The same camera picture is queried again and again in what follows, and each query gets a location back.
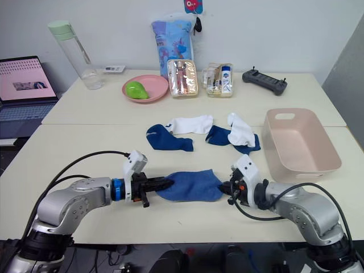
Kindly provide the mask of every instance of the laptop screen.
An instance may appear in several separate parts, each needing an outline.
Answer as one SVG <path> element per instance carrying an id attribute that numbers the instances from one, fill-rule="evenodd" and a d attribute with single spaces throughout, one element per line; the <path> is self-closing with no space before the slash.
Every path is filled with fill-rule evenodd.
<path id="1" fill-rule="evenodd" d="M 0 60 L 3 103 L 55 100 L 56 94 L 36 56 Z"/>

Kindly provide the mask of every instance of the keychain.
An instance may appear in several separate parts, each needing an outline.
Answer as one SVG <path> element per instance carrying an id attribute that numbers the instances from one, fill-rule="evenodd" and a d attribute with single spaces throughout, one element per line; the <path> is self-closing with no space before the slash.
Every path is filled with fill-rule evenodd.
<path id="1" fill-rule="evenodd" d="M 195 35 L 196 32 L 201 32 L 201 31 L 202 31 L 201 20 L 200 20 L 200 18 L 196 14 L 196 24 L 193 27 L 193 36 Z"/>

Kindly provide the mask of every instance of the plastic container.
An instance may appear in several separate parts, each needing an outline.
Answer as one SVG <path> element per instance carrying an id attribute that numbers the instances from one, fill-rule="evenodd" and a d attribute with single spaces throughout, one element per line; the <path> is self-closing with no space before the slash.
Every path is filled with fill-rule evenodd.
<path id="1" fill-rule="evenodd" d="M 202 70 L 202 86 L 208 96 L 230 98 L 233 95 L 233 65 L 210 63 Z"/>
<path id="2" fill-rule="evenodd" d="M 197 72 L 191 60 L 169 60 L 167 63 L 169 89 L 174 98 L 198 95 Z"/>
<path id="3" fill-rule="evenodd" d="M 341 167 L 325 129 L 308 109 L 269 110 L 262 142 L 270 173 L 277 182 L 315 182 Z"/>
<path id="4" fill-rule="evenodd" d="M 103 86 L 99 74 L 92 65 L 71 24 L 66 20 L 58 20 L 49 23 L 48 28 L 86 87 L 92 90 Z"/>

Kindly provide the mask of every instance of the water bottle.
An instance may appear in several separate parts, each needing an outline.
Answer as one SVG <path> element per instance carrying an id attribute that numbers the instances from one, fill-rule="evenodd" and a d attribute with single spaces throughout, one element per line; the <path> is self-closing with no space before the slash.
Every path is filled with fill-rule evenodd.
<path id="1" fill-rule="evenodd" d="M 60 47 L 66 54 L 77 74 L 88 89 L 98 89 L 103 82 L 80 43 L 71 24 L 66 20 L 57 20 L 48 24 Z"/>

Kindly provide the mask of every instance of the small bottle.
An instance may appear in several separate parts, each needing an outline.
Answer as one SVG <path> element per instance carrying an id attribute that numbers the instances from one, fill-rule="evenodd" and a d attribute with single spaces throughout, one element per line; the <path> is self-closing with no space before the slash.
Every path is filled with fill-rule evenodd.
<path id="1" fill-rule="evenodd" d="M 231 93 L 231 69 L 228 66 L 221 68 L 221 93 Z"/>

